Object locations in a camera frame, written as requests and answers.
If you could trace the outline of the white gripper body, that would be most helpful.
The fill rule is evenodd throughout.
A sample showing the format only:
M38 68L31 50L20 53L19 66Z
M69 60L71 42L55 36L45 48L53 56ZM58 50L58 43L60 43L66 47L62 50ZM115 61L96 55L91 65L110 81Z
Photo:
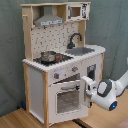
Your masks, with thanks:
M91 97L97 88L97 82L87 76L83 76L80 82L81 103L88 108L91 107Z

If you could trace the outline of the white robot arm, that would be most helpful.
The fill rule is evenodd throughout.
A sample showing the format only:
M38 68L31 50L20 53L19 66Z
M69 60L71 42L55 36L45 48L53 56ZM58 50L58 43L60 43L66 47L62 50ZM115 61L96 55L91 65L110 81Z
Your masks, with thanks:
M128 87L128 70L118 80L102 79L99 83L87 76L83 76L80 81L81 103L88 101L97 104L99 107L112 111L116 108L124 90Z

